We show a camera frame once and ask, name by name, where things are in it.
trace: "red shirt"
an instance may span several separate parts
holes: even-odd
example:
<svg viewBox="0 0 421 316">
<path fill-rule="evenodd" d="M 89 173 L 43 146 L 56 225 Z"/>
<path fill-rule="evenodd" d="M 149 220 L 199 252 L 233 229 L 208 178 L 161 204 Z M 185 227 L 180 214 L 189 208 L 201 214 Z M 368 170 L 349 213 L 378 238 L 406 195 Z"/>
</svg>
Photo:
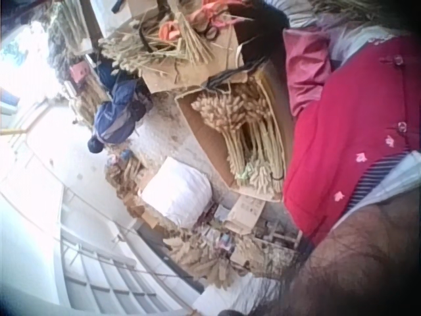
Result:
<svg viewBox="0 0 421 316">
<path fill-rule="evenodd" d="M 319 243 L 371 164 L 420 150 L 421 50 L 413 38 L 367 44 L 298 117 L 284 203 Z"/>
</svg>

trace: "white cloth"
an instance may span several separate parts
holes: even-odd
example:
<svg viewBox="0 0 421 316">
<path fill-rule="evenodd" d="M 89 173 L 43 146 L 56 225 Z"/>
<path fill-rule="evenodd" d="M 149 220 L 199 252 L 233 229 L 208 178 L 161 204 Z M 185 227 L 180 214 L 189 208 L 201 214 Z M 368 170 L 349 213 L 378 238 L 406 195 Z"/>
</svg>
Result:
<svg viewBox="0 0 421 316">
<path fill-rule="evenodd" d="M 140 194 L 178 227 L 192 229 L 212 199 L 212 187 L 205 175 L 168 157 Z"/>
<path fill-rule="evenodd" d="M 347 212 L 332 228 L 335 229 L 354 212 L 368 205 L 385 201 L 393 196 L 413 190 L 421 185 L 421 153 L 408 154 L 378 186 Z"/>
</svg>

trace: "striped fabric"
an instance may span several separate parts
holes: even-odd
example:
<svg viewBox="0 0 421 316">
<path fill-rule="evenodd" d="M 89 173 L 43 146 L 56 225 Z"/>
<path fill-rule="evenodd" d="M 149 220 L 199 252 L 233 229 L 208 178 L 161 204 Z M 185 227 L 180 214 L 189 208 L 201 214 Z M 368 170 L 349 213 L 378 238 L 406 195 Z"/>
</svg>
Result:
<svg viewBox="0 0 421 316">
<path fill-rule="evenodd" d="M 351 199 L 349 200 L 346 213 L 357 203 L 364 199 L 383 179 L 395 168 L 407 155 L 405 151 L 398 155 L 384 157 L 382 160 L 374 163 L 359 180 Z"/>
</svg>

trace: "blue jacket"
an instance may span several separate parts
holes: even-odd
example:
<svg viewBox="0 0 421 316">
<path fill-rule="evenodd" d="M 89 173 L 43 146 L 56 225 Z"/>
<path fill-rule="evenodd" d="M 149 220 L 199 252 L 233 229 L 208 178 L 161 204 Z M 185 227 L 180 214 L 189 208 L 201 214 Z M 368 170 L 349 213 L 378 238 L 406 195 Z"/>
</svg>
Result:
<svg viewBox="0 0 421 316">
<path fill-rule="evenodd" d="M 104 102 L 95 115 L 95 135 L 100 142 L 121 144 L 132 135 L 136 122 L 145 114 L 145 106 L 134 99 L 137 80 L 114 86 L 112 102 Z"/>
</svg>

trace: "pink fabric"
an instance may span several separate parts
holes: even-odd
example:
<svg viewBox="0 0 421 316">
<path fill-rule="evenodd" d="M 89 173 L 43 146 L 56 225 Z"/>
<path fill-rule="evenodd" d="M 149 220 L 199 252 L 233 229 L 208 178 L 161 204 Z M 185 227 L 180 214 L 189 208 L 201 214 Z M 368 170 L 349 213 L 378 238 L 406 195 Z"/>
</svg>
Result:
<svg viewBox="0 0 421 316">
<path fill-rule="evenodd" d="M 296 117 L 312 101 L 320 100 L 332 73 L 329 38 L 317 28 L 284 30 L 289 106 Z"/>
<path fill-rule="evenodd" d="M 87 62 L 81 61 L 70 67 L 70 75 L 72 76 L 75 83 L 79 84 L 85 79 L 85 77 L 91 73 L 91 69 Z"/>
</svg>

